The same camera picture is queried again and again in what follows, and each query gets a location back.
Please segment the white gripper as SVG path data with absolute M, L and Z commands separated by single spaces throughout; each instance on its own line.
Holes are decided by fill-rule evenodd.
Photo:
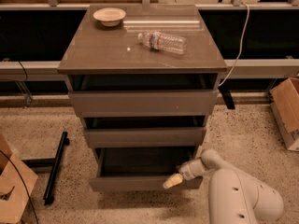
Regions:
M 178 173 L 171 175 L 167 178 L 163 187 L 165 189 L 170 189 L 184 180 L 192 180 L 197 176 L 201 176 L 205 172 L 205 165 L 201 160 L 191 160 L 184 162 L 178 169 Z

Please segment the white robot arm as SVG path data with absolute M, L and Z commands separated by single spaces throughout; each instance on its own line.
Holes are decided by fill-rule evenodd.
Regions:
M 208 174 L 210 224 L 258 224 L 282 216 L 284 202 L 277 190 L 225 161 L 214 149 L 204 149 L 198 158 L 183 163 L 163 187 Z

